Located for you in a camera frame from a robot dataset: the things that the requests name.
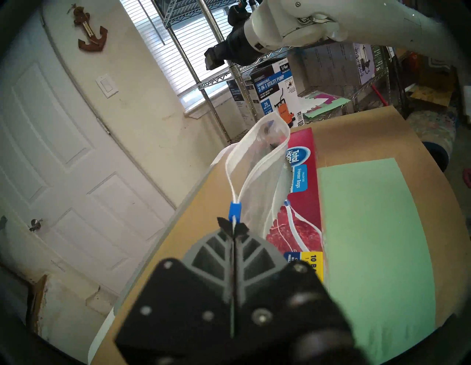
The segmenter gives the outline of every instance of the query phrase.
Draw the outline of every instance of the tan tabletop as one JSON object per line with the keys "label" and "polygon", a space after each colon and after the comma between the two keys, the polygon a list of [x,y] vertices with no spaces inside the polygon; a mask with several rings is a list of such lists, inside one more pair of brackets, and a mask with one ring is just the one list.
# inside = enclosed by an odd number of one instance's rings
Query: tan tabletop
{"label": "tan tabletop", "polygon": [[[308,124],[317,149],[317,167],[395,158],[414,198],[429,246],[435,280],[436,325],[462,305],[469,283],[471,244],[464,217],[444,174],[394,107],[378,108]],[[125,364],[114,344],[119,329],[154,267],[186,251],[218,229],[231,201],[224,166],[216,164],[184,207],[177,212],[154,253],[139,271],[131,290],[98,348],[97,364]]]}

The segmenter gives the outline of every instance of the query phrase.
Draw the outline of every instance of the door knob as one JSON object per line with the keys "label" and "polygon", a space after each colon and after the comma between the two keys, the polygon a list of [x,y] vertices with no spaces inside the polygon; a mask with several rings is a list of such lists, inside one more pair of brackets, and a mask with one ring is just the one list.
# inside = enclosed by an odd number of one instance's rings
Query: door knob
{"label": "door knob", "polygon": [[32,220],[31,220],[31,228],[30,228],[30,231],[31,231],[31,232],[34,232],[34,231],[40,229],[40,228],[41,228],[41,222],[42,222],[42,219],[40,219],[40,220],[32,219]]}

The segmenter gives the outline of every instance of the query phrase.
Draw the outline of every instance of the screw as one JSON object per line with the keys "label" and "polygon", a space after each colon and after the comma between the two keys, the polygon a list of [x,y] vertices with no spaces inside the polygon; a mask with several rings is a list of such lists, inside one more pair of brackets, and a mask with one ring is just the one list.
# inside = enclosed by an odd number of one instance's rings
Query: screw
{"label": "screw", "polygon": [[319,293],[313,292],[302,292],[294,294],[289,300],[288,305],[292,308],[302,306],[310,301],[316,301],[318,299],[322,299],[322,295]]}
{"label": "screw", "polygon": [[252,321],[258,326],[266,325],[272,319],[273,314],[266,308],[258,308],[252,312]]}
{"label": "screw", "polygon": [[214,313],[211,312],[210,310],[207,310],[207,311],[203,312],[202,317],[206,322],[211,322],[214,318]]}
{"label": "screw", "polygon": [[139,312],[141,312],[143,316],[148,316],[152,313],[152,308],[150,308],[149,306],[142,306]]}
{"label": "screw", "polygon": [[305,267],[305,266],[302,265],[302,264],[296,264],[296,265],[294,265],[294,269],[295,269],[297,272],[301,273],[301,274],[304,274],[304,273],[306,273],[306,272],[308,271],[308,268]]}

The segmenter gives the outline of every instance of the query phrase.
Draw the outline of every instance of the total home logo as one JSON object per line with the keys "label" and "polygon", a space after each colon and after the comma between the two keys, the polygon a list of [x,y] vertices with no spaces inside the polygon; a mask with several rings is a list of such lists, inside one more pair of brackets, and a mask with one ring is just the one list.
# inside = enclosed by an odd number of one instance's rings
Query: total home logo
{"label": "total home logo", "polygon": [[306,147],[291,147],[286,151],[286,158],[292,167],[302,165],[311,156],[311,150]]}

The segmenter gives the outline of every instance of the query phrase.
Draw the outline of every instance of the window sill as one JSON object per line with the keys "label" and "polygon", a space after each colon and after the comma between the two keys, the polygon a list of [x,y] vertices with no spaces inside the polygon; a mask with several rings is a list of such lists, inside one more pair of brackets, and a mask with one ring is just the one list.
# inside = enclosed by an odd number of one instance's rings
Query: window sill
{"label": "window sill", "polygon": [[[229,99],[232,99],[232,94],[229,90],[229,88],[224,88],[224,90],[221,90],[218,92],[216,95],[212,96],[211,102],[214,105],[214,107],[218,107],[219,105],[225,103]],[[196,105],[191,106],[187,110],[185,110],[184,115],[189,118],[193,119],[199,119],[206,113],[209,113],[210,109],[208,104],[206,103],[206,100],[201,99],[200,102],[198,102]]]}

